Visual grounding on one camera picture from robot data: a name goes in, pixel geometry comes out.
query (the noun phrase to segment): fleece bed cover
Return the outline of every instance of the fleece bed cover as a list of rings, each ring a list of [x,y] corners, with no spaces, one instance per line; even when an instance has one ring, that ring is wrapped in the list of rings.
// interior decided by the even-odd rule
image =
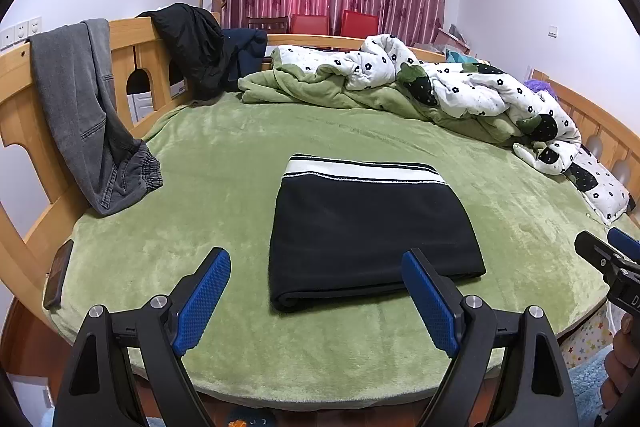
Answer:
[[[435,167],[463,203],[487,269],[460,290],[495,309],[537,304],[561,331],[606,295],[574,253],[578,232],[605,237],[606,228],[569,180],[434,124],[366,108],[244,105],[225,94],[165,115],[148,139],[164,186],[114,216],[78,220],[62,307],[50,317],[73,341],[92,305],[137,308],[223,247],[231,279],[182,359],[194,386],[220,399],[291,410],[405,403],[433,394],[449,363],[404,293],[292,314],[271,308],[274,205],[295,153]],[[616,226],[640,235],[627,216]],[[139,350],[130,356],[144,375]],[[494,351],[490,367],[500,360]]]

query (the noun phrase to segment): brown wooden chair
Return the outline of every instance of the brown wooden chair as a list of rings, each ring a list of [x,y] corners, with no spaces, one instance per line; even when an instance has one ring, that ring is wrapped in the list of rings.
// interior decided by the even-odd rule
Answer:
[[[289,33],[289,17],[247,17],[246,27],[267,33]]]

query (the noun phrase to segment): blue textured pad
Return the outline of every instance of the blue textured pad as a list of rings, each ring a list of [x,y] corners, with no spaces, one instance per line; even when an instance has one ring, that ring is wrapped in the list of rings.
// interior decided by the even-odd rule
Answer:
[[[225,250],[221,250],[180,312],[174,340],[174,351],[178,356],[183,357],[187,349],[200,342],[230,276],[231,259]]]
[[[607,233],[607,241],[613,248],[617,248],[629,259],[640,261],[640,243],[622,230],[610,229]]]
[[[411,252],[405,252],[402,256],[402,279],[427,326],[433,344],[453,359],[460,350],[453,315]]]

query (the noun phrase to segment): bed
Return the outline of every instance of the bed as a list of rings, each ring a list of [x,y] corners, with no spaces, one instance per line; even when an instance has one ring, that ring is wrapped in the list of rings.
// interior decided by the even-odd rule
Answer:
[[[280,177],[293,153],[432,164],[473,223],[487,275],[462,284],[494,308],[541,305],[558,333],[602,301],[606,286],[573,252],[575,235],[606,227],[563,176],[533,171],[508,150],[422,121],[368,109],[244,105],[232,94],[185,106],[172,98],[169,57],[150,19],[110,23],[118,114],[145,137],[165,185],[108,218],[87,203],[57,151],[30,73],[30,47],[0,57],[0,135],[30,154],[50,205],[23,239],[0,210],[0,277],[46,324],[72,341],[86,310],[140,306],[190,273],[211,247],[232,256],[232,279],[200,345],[184,364],[196,387],[253,407],[313,410],[403,403],[429,396],[448,360],[437,352],[406,295],[357,299],[278,314],[268,303],[266,264]],[[359,49],[361,39],[269,35],[270,45]],[[412,50],[424,61],[444,57]],[[132,123],[129,75],[148,74],[154,111]],[[536,72],[537,78],[546,78]],[[626,160],[640,196],[640,139],[595,104],[553,83],[583,140],[599,134],[602,161]],[[500,181],[496,179],[500,172]],[[504,197],[504,186],[517,187]],[[628,216],[616,225],[640,237]],[[42,309],[58,248],[76,242],[60,309]],[[492,366],[499,363],[499,353]],[[143,374],[139,353],[132,353]]]

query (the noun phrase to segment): gray jeans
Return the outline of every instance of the gray jeans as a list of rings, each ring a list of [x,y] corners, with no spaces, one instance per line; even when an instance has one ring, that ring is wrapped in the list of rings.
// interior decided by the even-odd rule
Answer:
[[[115,109],[109,23],[92,19],[34,35],[31,71],[66,165],[89,204],[109,216],[162,186],[160,163]]]

